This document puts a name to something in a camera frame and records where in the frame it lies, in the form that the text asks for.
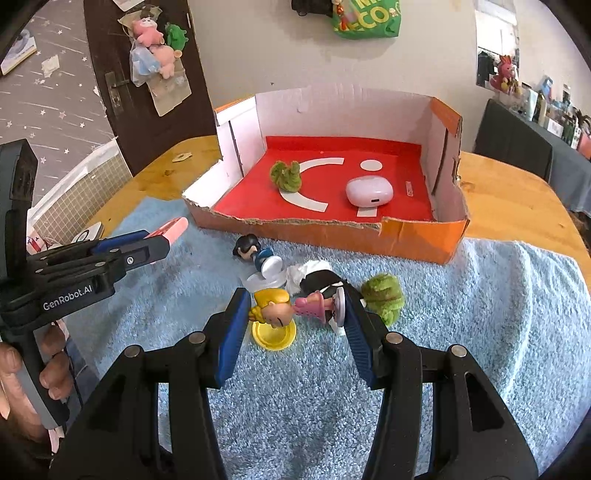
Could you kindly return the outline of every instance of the wooden table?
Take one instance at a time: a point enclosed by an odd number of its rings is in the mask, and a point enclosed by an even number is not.
[[[191,152],[192,157],[172,162],[185,152]],[[175,145],[117,192],[89,225],[103,222],[104,235],[110,235],[144,197],[181,198],[183,190],[220,158],[216,137],[192,138]],[[519,240],[573,257],[591,287],[591,258],[569,214],[544,180],[466,152],[458,173],[472,217],[466,236]]]

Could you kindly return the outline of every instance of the green bag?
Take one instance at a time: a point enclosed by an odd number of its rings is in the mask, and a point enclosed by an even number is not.
[[[400,21],[398,0],[333,0],[333,28],[344,38],[397,37]]]

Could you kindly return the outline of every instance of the white circle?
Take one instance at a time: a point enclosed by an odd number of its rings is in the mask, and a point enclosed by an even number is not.
[[[379,171],[382,170],[382,162],[379,160],[363,160],[359,166],[365,171]]]

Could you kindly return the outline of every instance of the mirror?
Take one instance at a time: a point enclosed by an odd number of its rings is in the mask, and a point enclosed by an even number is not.
[[[476,84],[492,89],[502,56],[510,56],[519,78],[519,34],[513,0],[474,0],[478,66]]]

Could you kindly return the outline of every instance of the white wall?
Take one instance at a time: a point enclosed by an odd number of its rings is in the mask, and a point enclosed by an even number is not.
[[[492,96],[475,84],[473,0],[401,0],[400,36],[362,41],[338,37],[326,17],[299,17],[290,0],[189,0],[189,4],[215,106],[257,92],[317,82],[433,95],[464,116],[462,148],[472,149]],[[538,0],[515,0],[515,6],[521,77],[535,83],[547,71],[560,84],[568,77],[573,101],[591,112],[591,98],[583,100],[584,88],[591,87],[591,73],[567,33]],[[554,46],[550,37],[558,38]],[[561,53],[540,66],[545,49]]]
[[[514,0],[521,46],[520,76],[537,83],[549,75],[562,98],[570,86],[573,104],[591,115],[591,72],[560,22],[538,0]]]

